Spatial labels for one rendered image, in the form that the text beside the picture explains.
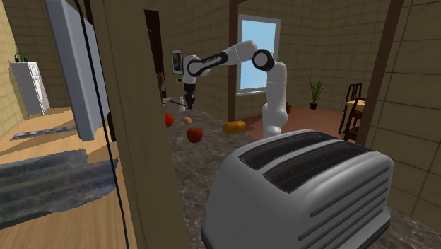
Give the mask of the red apple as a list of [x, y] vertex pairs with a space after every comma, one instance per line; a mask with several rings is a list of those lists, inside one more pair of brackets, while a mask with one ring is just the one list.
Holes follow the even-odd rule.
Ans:
[[203, 132], [198, 127], [190, 127], [187, 130], [187, 139], [193, 144], [200, 142], [202, 137]]

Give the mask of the dark wooden door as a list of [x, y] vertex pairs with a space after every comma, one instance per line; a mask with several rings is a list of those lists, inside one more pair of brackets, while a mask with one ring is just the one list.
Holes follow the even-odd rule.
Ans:
[[151, 44], [151, 52], [155, 66], [158, 87], [162, 98], [167, 96], [165, 90], [165, 75], [163, 64], [163, 49], [160, 35], [160, 19], [159, 12], [153, 10], [145, 10], [146, 25], [148, 29], [148, 36]]

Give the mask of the yellow bread loaf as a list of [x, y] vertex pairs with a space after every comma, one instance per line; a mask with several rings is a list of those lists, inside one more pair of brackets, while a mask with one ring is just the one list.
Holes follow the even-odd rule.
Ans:
[[225, 134], [237, 134], [243, 131], [246, 127], [246, 123], [242, 120], [226, 122], [223, 125], [223, 131]]

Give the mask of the potted green plant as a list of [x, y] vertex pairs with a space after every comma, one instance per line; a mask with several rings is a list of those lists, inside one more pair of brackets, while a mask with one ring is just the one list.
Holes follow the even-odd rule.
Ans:
[[312, 94], [312, 101], [310, 103], [310, 109], [315, 110], [318, 105], [317, 101], [319, 100], [319, 96], [320, 96], [321, 92], [324, 90], [323, 81], [318, 80], [318, 83], [313, 84], [311, 81], [311, 78], [309, 78], [308, 80], [309, 80], [310, 90], [311, 90], [311, 94]]

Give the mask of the grey two-slot toaster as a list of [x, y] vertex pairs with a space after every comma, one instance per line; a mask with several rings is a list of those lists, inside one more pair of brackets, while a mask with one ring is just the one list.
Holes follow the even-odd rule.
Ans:
[[390, 157], [303, 129], [246, 144], [213, 181], [206, 249], [368, 249], [388, 228]]

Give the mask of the white chest of drawers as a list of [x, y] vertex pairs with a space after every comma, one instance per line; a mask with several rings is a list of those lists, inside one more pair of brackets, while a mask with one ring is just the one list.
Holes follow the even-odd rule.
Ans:
[[29, 116], [44, 115], [50, 109], [37, 62], [12, 62], [11, 68]]

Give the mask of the dark wooden chair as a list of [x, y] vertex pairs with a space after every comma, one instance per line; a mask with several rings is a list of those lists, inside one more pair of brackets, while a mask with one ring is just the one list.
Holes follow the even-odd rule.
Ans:
[[348, 87], [348, 92], [346, 94], [346, 103], [349, 101], [354, 100], [354, 106], [353, 109], [351, 110], [350, 115], [347, 117], [346, 116], [346, 111], [347, 111], [347, 105], [345, 103], [345, 107], [343, 110], [343, 117], [341, 120], [341, 124], [339, 126], [339, 131], [338, 133], [340, 134], [340, 137], [342, 139], [345, 138], [346, 134], [345, 132], [349, 129], [354, 129], [357, 127], [357, 122], [359, 120], [361, 120], [361, 115], [363, 112], [359, 112], [355, 110], [355, 105], [357, 104], [357, 102], [359, 100], [363, 101], [365, 103], [365, 99], [361, 97], [361, 91], [362, 91], [362, 84], [361, 83], [356, 83], [356, 84], [350, 84]]

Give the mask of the yellow table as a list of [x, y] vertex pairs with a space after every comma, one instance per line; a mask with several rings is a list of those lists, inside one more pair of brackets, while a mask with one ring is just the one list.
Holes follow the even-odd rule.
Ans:
[[[347, 117], [350, 115], [351, 110], [353, 109], [354, 103], [355, 103], [354, 100], [349, 101], [349, 102], [346, 103], [346, 105], [347, 105], [346, 116]], [[362, 112], [364, 110], [364, 107], [365, 107], [365, 103], [363, 101], [359, 100], [357, 102], [357, 104], [355, 105], [355, 110], [359, 111], [359, 112]]]

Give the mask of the dark grey rug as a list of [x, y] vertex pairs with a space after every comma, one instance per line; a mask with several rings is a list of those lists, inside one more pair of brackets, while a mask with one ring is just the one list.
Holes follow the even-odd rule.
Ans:
[[0, 230], [108, 195], [117, 164], [89, 163], [84, 149], [1, 164]]

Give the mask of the framed wall picture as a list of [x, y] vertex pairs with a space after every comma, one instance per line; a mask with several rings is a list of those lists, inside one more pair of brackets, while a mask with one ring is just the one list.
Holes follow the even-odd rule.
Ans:
[[171, 58], [172, 58], [172, 72], [174, 74], [183, 75], [184, 67], [183, 67], [182, 49], [172, 50]]

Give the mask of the window with white frame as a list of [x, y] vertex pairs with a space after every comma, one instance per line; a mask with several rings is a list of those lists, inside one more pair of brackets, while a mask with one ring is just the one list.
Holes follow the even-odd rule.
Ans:
[[281, 34], [281, 19], [263, 16], [240, 14], [238, 16], [237, 42], [253, 41], [255, 49], [249, 59], [237, 66], [236, 95], [252, 95], [266, 90], [267, 72], [253, 64], [253, 56], [257, 50], [267, 50], [274, 60], [278, 59]]

